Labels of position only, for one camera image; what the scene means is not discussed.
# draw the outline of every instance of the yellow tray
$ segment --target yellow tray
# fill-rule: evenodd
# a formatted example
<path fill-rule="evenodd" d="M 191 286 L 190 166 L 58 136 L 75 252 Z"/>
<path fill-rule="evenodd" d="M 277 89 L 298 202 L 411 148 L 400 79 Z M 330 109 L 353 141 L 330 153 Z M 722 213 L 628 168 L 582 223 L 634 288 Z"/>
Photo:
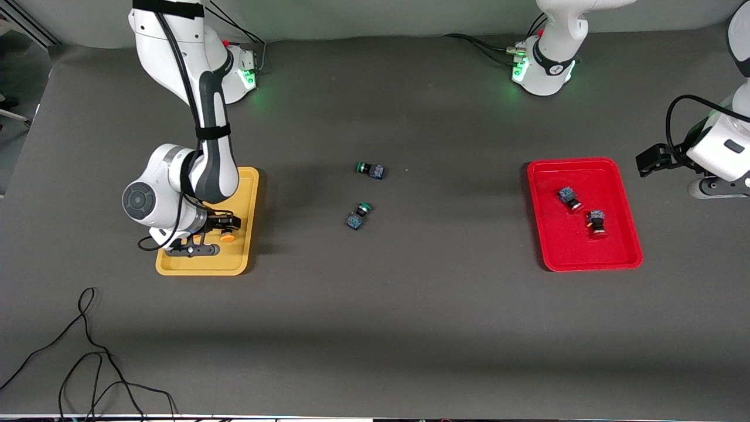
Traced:
<path fill-rule="evenodd" d="M 219 253 L 214 256 L 170 257 L 159 249 L 156 255 L 156 270 L 162 276 L 237 276 L 248 266 L 250 240 L 253 230 L 255 202 L 258 197 L 258 170 L 252 167 L 238 167 L 239 185 L 232 197 L 221 203 L 210 204 L 217 209 L 229 209 L 242 224 L 235 232 L 235 240 L 224 243 L 219 240 L 219 231 L 206 234 L 206 243 L 219 245 Z"/>

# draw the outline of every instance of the green indicator light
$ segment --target green indicator light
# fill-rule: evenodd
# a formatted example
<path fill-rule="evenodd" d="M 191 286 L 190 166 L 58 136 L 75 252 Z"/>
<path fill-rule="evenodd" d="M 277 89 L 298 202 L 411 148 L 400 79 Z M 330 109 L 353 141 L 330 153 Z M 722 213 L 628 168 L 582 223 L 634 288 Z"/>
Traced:
<path fill-rule="evenodd" d="M 575 67 L 575 60 L 570 64 L 570 70 L 568 71 L 568 76 L 565 77 L 565 81 L 568 82 L 570 80 L 570 76 L 573 75 L 573 68 Z"/>
<path fill-rule="evenodd" d="M 520 69 L 516 69 L 513 72 L 513 80 L 520 83 L 524 80 L 524 76 L 526 76 L 526 70 L 529 68 L 529 58 L 524 57 L 521 63 L 518 63 L 516 66 Z"/>
<path fill-rule="evenodd" d="M 255 71 L 246 69 L 237 69 L 237 75 L 240 76 L 242 84 L 246 89 L 255 88 Z"/>

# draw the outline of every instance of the gray backdrop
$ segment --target gray backdrop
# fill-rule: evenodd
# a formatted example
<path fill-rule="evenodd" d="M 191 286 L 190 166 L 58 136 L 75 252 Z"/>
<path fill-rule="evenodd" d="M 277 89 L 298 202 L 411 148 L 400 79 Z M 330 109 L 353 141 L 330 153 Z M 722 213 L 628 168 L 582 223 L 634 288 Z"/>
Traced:
<path fill-rule="evenodd" d="M 17 0 L 67 44 L 132 47 L 126 16 L 132 0 Z M 588 15 L 594 32 L 694 29 L 725 20 L 742 0 L 639 0 Z M 267 41 L 368 35 L 525 33 L 539 14 L 533 0 L 216 0 L 234 20 Z M 219 35 L 244 35 L 208 16 Z"/>

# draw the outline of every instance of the metal connector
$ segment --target metal connector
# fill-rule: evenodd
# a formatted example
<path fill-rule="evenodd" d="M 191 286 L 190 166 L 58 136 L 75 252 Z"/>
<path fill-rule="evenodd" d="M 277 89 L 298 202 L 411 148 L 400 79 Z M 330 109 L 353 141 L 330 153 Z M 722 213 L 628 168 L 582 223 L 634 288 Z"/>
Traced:
<path fill-rule="evenodd" d="M 505 54 L 509 56 L 526 57 L 526 49 L 523 47 L 506 47 Z"/>

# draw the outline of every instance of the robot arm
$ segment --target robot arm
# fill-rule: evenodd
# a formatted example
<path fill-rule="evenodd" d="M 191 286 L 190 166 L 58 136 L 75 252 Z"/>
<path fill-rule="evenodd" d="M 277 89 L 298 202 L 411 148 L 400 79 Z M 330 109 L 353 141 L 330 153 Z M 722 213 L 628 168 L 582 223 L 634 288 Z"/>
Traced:
<path fill-rule="evenodd" d="M 654 171 L 689 167 L 706 177 L 693 182 L 688 191 L 697 198 L 750 196 L 750 0 L 737 9 L 727 34 L 730 53 L 740 72 L 748 78 L 726 101 L 727 108 L 695 95 L 675 99 L 667 112 L 682 99 L 700 102 L 714 111 L 690 130 L 677 146 L 667 132 L 668 144 L 658 143 L 637 157 L 640 176 Z"/>
<path fill-rule="evenodd" d="M 143 174 L 123 194 L 125 212 L 150 227 L 159 247 L 171 251 L 192 234 L 239 228 L 239 219 L 218 216 L 190 198 L 220 203 L 237 189 L 226 103 L 255 88 L 254 56 L 225 46 L 213 29 L 204 26 L 200 0 L 133 3 L 128 19 L 140 63 L 190 106 L 199 140 L 197 149 L 171 143 L 158 147 Z"/>
<path fill-rule="evenodd" d="M 203 13 L 198 0 L 190 2 L 198 6 L 196 11 Z M 209 65 L 202 16 L 191 19 L 163 15 L 161 19 L 171 29 L 184 63 L 176 59 L 157 12 L 134 8 L 130 13 L 130 24 L 136 34 L 138 57 L 151 77 L 196 113 L 196 134 L 202 154 L 190 169 L 190 186 L 196 198 L 219 203 L 234 194 L 239 182 L 222 90 L 224 75 L 213 72 Z M 231 62 L 231 52 L 223 50 Z M 182 79 L 182 68 L 189 86 L 185 86 Z"/>
<path fill-rule="evenodd" d="M 531 52 L 517 59 L 513 81 L 534 95 L 557 93 L 570 80 L 574 57 L 589 33 L 584 14 L 620 8 L 636 0 L 536 0 L 547 15 L 544 35 L 531 35 L 516 48 Z"/>

